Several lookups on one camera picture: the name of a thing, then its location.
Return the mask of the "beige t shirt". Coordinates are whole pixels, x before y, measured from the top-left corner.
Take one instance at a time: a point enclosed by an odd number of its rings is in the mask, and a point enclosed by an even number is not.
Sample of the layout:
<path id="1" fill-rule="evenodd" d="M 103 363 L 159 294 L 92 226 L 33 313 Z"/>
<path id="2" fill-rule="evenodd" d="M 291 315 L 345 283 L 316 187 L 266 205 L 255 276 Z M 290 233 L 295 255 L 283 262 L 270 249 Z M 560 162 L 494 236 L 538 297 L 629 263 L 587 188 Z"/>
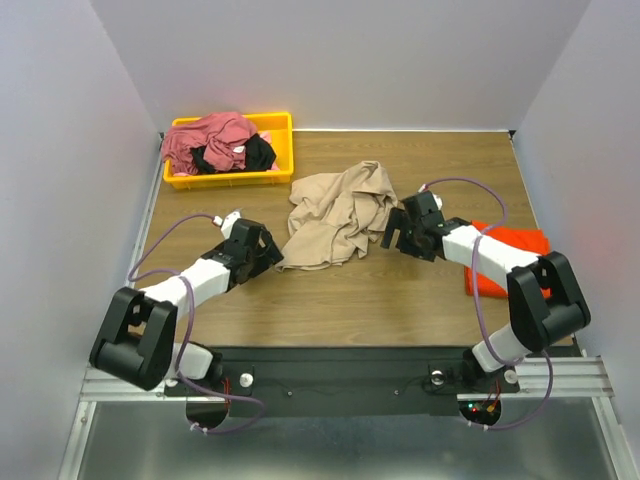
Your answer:
<path id="1" fill-rule="evenodd" d="M 290 235 L 276 266 L 313 271 L 363 258 L 384 233 L 398 199 L 386 169 L 362 161 L 341 173 L 319 173 L 294 181 L 287 220 Z"/>

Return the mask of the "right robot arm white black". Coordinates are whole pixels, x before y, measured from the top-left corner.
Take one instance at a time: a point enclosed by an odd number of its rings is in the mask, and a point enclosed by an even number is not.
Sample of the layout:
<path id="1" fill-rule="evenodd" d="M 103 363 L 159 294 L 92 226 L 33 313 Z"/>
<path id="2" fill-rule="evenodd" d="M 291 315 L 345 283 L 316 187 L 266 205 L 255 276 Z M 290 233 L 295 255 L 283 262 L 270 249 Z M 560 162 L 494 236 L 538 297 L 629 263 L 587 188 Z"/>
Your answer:
<path id="1" fill-rule="evenodd" d="M 381 246 L 392 241 L 402 253 L 463 265 L 507 293 L 509 322 L 464 354 L 463 384 L 482 390 L 496 371 L 540 353 L 587 327 L 591 313 L 566 256 L 522 250 L 481 233 L 459 217 L 445 219 L 436 195 L 423 191 L 390 210 Z"/>

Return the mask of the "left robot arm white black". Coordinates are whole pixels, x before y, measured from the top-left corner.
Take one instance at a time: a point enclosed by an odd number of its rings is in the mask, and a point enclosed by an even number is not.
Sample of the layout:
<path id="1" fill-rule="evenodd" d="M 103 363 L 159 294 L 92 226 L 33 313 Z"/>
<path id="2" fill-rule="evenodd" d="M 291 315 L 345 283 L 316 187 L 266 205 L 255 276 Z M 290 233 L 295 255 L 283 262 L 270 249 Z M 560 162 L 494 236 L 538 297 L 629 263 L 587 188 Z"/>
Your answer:
<path id="1" fill-rule="evenodd" d="M 181 272 L 166 269 L 168 278 L 158 284 L 117 290 L 89 356 L 92 367 L 146 391 L 168 379 L 188 379 L 202 394 L 221 386 L 215 354 L 190 340 L 195 311 L 274 267 L 283 255 L 266 226 L 238 211 L 201 217 L 220 229 L 223 241 Z"/>

